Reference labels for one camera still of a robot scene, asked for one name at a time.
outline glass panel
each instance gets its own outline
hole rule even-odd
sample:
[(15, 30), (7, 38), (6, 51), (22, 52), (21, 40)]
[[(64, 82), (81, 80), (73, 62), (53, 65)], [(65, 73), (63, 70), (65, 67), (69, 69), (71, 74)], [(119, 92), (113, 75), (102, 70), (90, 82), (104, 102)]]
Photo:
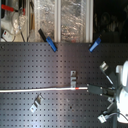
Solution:
[(83, 42), (86, 0), (62, 0), (62, 42)]
[(55, 0), (35, 0), (35, 41), (43, 41), (38, 33), (41, 28), (46, 38), (54, 41)]

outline blue handle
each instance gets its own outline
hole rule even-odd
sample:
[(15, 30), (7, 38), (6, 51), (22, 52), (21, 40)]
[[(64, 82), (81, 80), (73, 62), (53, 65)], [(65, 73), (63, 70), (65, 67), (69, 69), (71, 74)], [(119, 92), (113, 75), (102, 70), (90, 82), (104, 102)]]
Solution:
[(52, 47), (53, 51), (56, 52), (57, 51), (57, 48), (56, 46), (54, 45), (52, 39), (50, 37), (47, 37), (46, 41), (48, 42), (48, 44)]
[(97, 38), (97, 40), (94, 42), (94, 44), (91, 46), (91, 48), (89, 49), (90, 52), (92, 52), (101, 42), (100, 37)]

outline pegboard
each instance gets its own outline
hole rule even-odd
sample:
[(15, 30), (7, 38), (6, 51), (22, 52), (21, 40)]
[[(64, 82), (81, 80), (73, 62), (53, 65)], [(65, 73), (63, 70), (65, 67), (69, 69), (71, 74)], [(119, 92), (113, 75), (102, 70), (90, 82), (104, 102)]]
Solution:
[[(0, 43), (0, 89), (70, 86), (70, 71), (77, 71), (77, 86), (110, 86), (99, 65), (113, 70), (128, 58), (127, 44), (101, 44), (93, 53), (89, 44)], [(43, 104), (29, 110), (41, 94)], [(0, 94), (0, 128), (111, 128), (97, 117), (109, 103), (105, 97), (78, 91), (46, 91)], [(118, 124), (119, 128), (128, 125)]]

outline cable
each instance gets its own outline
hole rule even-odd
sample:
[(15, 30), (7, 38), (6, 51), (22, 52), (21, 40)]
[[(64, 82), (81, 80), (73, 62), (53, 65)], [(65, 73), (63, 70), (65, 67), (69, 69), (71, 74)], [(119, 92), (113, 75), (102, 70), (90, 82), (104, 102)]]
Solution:
[(122, 113), (119, 113), (119, 112), (112, 113), (112, 114), (108, 115), (108, 118), (111, 118), (111, 116), (118, 115), (118, 114), (120, 114), (121, 116), (123, 116), (128, 121), (128, 118), (126, 118)]
[(3, 37), (1, 37), (1, 39), (3, 39), (5, 42), (8, 42), (7, 40), (5, 40)]
[(77, 88), (40, 88), (40, 89), (21, 89), (21, 90), (0, 90), (0, 93), (12, 93), (12, 92), (37, 92), (37, 91), (65, 91), (65, 90), (87, 90), (87, 87)]
[(13, 39), (13, 41), (12, 41), (12, 42), (14, 42), (14, 41), (15, 41), (15, 39), (16, 39), (16, 36), (14, 36), (14, 39)]
[(24, 39), (24, 36), (23, 36), (23, 33), (22, 33), (22, 31), (21, 31), (21, 36), (22, 36), (22, 39), (23, 39), (23, 41), (25, 42), (25, 39)]

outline small metal part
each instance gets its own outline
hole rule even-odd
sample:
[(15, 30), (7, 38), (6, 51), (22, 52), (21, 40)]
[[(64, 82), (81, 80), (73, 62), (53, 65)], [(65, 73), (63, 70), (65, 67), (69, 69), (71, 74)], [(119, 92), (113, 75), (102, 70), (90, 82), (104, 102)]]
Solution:
[(105, 72), (108, 69), (108, 65), (105, 63), (105, 61), (100, 65), (100, 68), (103, 72)]
[(71, 71), (70, 84), (71, 88), (76, 88), (76, 71)]
[(114, 98), (112, 98), (112, 97), (108, 97), (108, 101), (109, 101), (110, 103), (113, 103)]
[(36, 111), (36, 109), (37, 109), (37, 106), (36, 106), (35, 104), (33, 104), (33, 105), (31, 106), (31, 108), (30, 108), (30, 111), (31, 111), (32, 113), (34, 113), (34, 112)]
[(34, 113), (36, 111), (36, 109), (42, 104), (43, 101), (43, 97), (41, 95), (39, 95), (36, 100), (34, 101), (34, 104), (31, 106), (30, 111), (32, 113)]
[(99, 119), (99, 121), (100, 121), (101, 123), (104, 123), (104, 122), (107, 121), (104, 115), (100, 115), (100, 116), (98, 117), (98, 119)]

